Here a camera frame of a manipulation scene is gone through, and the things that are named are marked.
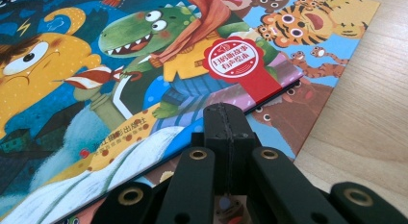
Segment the wooden table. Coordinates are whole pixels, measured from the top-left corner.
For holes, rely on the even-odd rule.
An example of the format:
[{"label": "wooden table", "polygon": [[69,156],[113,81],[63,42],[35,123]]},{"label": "wooden table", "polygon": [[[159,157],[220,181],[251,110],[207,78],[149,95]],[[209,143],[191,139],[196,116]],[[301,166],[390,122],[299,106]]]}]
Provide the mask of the wooden table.
[{"label": "wooden table", "polygon": [[381,6],[295,165],[316,187],[350,181],[408,216],[408,0]]}]

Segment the round red label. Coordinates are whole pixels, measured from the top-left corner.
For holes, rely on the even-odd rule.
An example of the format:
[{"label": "round red label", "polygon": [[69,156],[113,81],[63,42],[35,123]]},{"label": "round red label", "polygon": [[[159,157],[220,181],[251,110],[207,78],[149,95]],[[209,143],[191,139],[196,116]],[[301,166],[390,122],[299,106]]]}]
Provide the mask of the round red label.
[{"label": "round red label", "polygon": [[254,45],[243,39],[226,39],[215,44],[207,56],[207,64],[224,78],[240,78],[258,65],[259,54]]}]

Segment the green dinosaur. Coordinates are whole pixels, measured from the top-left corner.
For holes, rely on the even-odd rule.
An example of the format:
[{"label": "green dinosaur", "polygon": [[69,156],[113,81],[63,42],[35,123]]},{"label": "green dinosaur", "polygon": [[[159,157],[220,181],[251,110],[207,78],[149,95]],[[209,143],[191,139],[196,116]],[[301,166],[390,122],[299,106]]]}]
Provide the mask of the green dinosaur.
[{"label": "green dinosaur", "polygon": [[[149,58],[149,55],[160,55],[173,42],[178,42],[176,39],[194,20],[198,19],[198,16],[193,13],[194,10],[195,6],[186,7],[179,3],[175,7],[167,6],[150,12],[136,12],[113,22],[101,33],[99,47],[106,55],[114,58],[146,57],[142,61],[137,58],[126,66],[122,72],[122,78],[135,72],[162,70],[163,68],[165,81],[170,82],[172,88],[165,93],[160,107],[153,112],[157,118],[176,115],[178,106],[188,96],[204,95],[220,90],[218,87],[213,87],[211,81],[218,81],[217,86],[219,86],[219,81],[222,80],[212,79],[208,76],[207,69],[202,66],[196,67],[197,62],[204,59],[203,50],[200,49],[201,44],[199,43],[201,40],[187,49],[181,50],[175,58],[170,58],[166,62],[155,62],[154,58]],[[207,37],[214,36],[215,40],[229,37],[236,32],[247,32],[249,29],[246,23],[232,14],[226,22]],[[207,46],[205,47],[209,47],[214,40],[210,39],[211,43],[206,43]],[[260,38],[256,43],[264,50],[263,59],[267,65],[276,57],[278,52],[264,39]],[[177,61],[177,59],[180,60],[181,54],[186,52],[189,52],[188,56],[182,57],[181,62]],[[270,75],[276,78],[273,68],[266,66],[266,69]],[[181,84],[177,84],[177,82],[187,80],[199,80],[201,85],[202,81],[205,81],[208,88],[191,92],[191,88],[180,88]],[[225,82],[222,85],[223,87],[231,86]]]}]

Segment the book cover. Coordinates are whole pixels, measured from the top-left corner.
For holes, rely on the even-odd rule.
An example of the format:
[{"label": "book cover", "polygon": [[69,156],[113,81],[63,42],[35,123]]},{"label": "book cover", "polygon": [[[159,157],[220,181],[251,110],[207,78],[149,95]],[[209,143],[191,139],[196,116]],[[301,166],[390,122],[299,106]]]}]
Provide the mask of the book cover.
[{"label": "book cover", "polygon": [[302,73],[219,0],[0,0],[0,216],[51,223]]},{"label": "book cover", "polygon": [[[379,3],[370,0],[220,0],[273,47],[280,62],[304,74],[282,95],[248,114],[247,120],[264,146],[295,159]],[[172,175],[178,158],[137,179],[154,187]],[[245,198],[230,196],[229,206],[216,197],[214,223],[250,223]],[[90,223],[99,201],[66,221]]]}]

